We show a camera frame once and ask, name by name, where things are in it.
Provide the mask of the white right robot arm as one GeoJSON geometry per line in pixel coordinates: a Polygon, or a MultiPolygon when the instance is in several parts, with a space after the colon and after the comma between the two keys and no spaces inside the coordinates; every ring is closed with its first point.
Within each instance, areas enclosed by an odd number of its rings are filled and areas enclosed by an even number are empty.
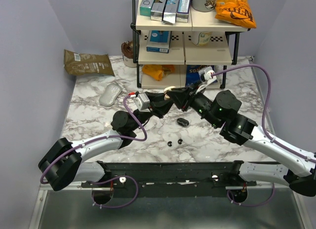
{"type": "Polygon", "coordinates": [[[228,142],[254,149],[277,161],[277,164],[244,162],[239,169],[227,173],[230,184],[270,182],[288,186],[304,196],[315,196],[315,154],[265,133],[262,126],[239,114],[241,101],[231,91],[219,92],[214,100],[193,87],[172,88],[166,94],[181,111],[191,108],[212,127],[220,128],[220,135],[228,142]]]}

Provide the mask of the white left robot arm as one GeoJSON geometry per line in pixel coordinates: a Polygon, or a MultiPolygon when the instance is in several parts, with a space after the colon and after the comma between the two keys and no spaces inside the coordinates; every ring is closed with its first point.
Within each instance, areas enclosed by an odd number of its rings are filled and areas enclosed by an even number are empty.
{"type": "Polygon", "coordinates": [[[49,184],[60,191],[75,181],[93,181],[104,187],[109,174],[100,163],[83,164],[104,152],[122,149],[133,141],[144,142],[148,138],[145,123],[151,117],[163,118],[173,105],[164,93],[132,92],[123,99],[124,111],[113,115],[111,129],[96,137],[81,141],[57,140],[38,163],[42,172],[41,184],[49,184]]]}

